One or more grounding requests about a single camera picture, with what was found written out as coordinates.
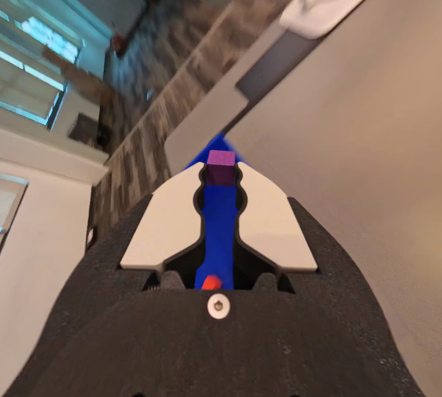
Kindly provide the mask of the blue plastic bin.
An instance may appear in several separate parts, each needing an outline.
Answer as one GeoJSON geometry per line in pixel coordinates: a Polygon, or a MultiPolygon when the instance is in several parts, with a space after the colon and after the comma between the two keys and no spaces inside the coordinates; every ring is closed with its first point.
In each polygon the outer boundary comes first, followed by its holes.
{"type": "MultiPolygon", "coordinates": [[[[233,146],[225,139],[223,133],[218,133],[210,142],[188,163],[185,169],[197,162],[207,163],[210,150],[234,151],[236,163],[242,162],[233,146]]],[[[205,219],[206,250],[205,259],[196,271],[195,289],[201,286],[208,275],[216,275],[223,281],[222,289],[232,290],[233,282],[233,242],[235,219],[238,214],[236,206],[236,187],[208,186],[204,189],[204,206],[202,214],[205,219]]]]}

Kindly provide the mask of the brown cardboard box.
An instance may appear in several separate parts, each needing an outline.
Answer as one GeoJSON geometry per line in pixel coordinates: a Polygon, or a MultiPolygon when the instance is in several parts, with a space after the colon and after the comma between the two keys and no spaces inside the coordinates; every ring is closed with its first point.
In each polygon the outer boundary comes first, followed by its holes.
{"type": "Polygon", "coordinates": [[[82,97],[102,107],[111,105],[115,92],[102,79],[78,68],[47,46],[43,47],[42,56],[60,69],[62,76],[82,97]]]}

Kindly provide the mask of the black box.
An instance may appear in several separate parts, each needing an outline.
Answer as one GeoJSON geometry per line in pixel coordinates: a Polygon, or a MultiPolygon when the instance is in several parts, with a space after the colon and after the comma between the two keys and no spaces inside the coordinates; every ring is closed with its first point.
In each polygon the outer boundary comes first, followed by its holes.
{"type": "Polygon", "coordinates": [[[109,154],[112,132],[105,124],[88,117],[84,113],[79,113],[70,128],[68,138],[109,154]]]}

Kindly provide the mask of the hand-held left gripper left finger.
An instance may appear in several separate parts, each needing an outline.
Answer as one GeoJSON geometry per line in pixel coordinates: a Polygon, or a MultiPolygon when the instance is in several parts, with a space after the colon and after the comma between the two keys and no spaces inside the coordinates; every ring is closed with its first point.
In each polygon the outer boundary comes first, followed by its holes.
{"type": "Polygon", "coordinates": [[[194,288],[206,254],[200,206],[205,186],[205,165],[197,162],[155,190],[120,267],[155,271],[159,277],[176,271],[186,288],[194,288]]]}

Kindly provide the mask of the purple wooden cube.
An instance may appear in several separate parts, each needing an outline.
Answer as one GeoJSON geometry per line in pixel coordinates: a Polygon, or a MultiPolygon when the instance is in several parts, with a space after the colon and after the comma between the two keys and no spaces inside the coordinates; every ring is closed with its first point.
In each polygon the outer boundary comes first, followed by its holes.
{"type": "Polygon", "coordinates": [[[206,163],[208,186],[232,187],[235,181],[234,151],[210,150],[206,163]]]}

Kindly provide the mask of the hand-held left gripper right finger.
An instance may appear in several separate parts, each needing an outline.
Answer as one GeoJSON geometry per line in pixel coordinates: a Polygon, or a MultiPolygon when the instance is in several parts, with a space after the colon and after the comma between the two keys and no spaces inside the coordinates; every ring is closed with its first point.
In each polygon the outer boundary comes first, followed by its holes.
{"type": "Polygon", "coordinates": [[[239,162],[235,168],[235,288],[253,288],[265,273],[315,273],[317,262],[285,192],[239,162]]]}

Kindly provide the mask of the large window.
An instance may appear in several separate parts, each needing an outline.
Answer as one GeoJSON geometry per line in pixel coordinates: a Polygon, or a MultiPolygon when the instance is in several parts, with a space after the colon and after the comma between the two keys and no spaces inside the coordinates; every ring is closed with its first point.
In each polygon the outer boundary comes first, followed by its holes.
{"type": "Polygon", "coordinates": [[[52,130],[82,44],[26,0],[1,0],[1,109],[52,130]]]}

